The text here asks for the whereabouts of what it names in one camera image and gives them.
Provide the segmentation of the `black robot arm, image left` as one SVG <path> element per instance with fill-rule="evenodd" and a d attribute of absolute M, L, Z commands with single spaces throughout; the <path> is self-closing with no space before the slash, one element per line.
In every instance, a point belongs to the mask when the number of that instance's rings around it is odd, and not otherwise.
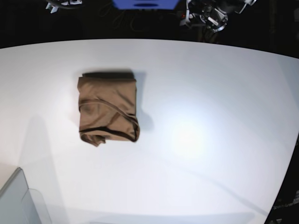
<path fill-rule="evenodd" d="M 59 9 L 74 10 L 83 6 L 82 0 L 46 0 L 46 10 L 51 14 L 56 13 Z"/>

